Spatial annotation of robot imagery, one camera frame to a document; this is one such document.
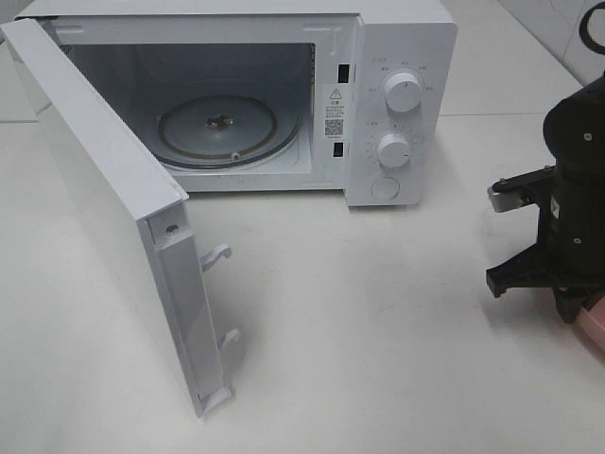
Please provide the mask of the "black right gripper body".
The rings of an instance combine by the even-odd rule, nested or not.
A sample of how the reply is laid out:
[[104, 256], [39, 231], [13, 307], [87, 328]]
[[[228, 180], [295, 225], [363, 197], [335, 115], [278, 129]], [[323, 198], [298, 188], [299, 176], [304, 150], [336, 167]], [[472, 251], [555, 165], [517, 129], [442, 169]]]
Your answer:
[[572, 323], [604, 288], [604, 177], [564, 166], [537, 172], [539, 282]]

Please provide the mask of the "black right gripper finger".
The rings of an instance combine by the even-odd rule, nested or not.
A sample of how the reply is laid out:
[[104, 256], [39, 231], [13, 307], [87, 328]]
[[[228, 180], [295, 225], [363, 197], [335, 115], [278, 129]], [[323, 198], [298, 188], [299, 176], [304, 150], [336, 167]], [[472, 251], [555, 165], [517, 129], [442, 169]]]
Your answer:
[[504, 213], [527, 205], [545, 206], [548, 202], [554, 166], [546, 166], [529, 173], [500, 179], [488, 188], [488, 197], [496, 213]]
[[486, 283], [495, 298], [510, 288], [552, 288], [557, 280], [556, 273], [547, 264], [545, 248], [538, 244], [486, 270]]

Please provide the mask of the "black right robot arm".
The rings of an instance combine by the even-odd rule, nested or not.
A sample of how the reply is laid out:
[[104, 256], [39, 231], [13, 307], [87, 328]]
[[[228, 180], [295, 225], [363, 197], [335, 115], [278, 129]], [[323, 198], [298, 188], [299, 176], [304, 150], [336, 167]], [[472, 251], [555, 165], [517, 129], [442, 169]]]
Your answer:
[[604, 293], [604, 80], [560, 101], [545, 117], [553, 166], [502, 179], [488, 189], [493, 210], [539, 208], [535, 244], [488, 269], [493, 296], [549, 288], [566, 323]]

